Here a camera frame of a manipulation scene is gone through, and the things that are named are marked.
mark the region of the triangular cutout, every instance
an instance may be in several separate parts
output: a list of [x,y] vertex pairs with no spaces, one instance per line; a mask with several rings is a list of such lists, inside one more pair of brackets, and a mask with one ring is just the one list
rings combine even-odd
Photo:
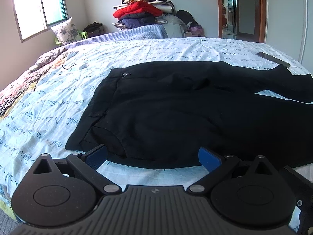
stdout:
[[240,167],[237,167],[233,173],[232,173],[232,178],[240,178],[246,174],[250,166],[248,165],[243,165]]
[[49,173],[51,171],[52,171],[52,169],[51,169],[49,163],[47,162],[47,160],[42,159],[33,173],[34,174],[43,174],[43,173]]
[[263,162],[260,162],[258,167],[256,168],[255,172],[257,174],[264,174],[264,175],[273,175],[267,165]]

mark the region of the zipper pull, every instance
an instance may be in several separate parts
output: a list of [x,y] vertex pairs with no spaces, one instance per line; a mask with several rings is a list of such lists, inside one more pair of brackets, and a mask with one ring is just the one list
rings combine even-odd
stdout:
[[131,75],[131,73],[123,73],[122,74],[122,79],[125,78],[127,75]]

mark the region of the floral pillow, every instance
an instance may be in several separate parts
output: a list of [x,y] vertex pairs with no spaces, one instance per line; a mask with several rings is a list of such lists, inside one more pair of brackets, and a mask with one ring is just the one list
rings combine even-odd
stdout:
[[72,18],[57,26],[51,27],[51,30],[63,45],[82,40],[78,30],[72,23]]

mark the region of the wall trim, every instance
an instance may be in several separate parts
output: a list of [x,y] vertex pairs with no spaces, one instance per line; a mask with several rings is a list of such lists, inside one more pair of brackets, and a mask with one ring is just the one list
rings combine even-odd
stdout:
[[300,54],[298,61],[302,63],[303,56],[304,56],[304,50],[306,47],[306,36],[308,32],[308,0],[304,0],[304,25],[303,25],[303,35],[302,35],[302,42],[301,42],[301,48],[300,48]]

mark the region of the black jacket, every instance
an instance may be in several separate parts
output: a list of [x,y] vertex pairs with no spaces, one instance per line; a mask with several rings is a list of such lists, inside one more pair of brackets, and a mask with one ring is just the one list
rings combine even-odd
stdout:
[[[255,94],[269,89],[286,98]],[[169,169],[199,165],[201,146],[276,168],[313,162],[313,79],[279,65],[151,62],[112,69],[65,148],[108,148],[108,160]]]

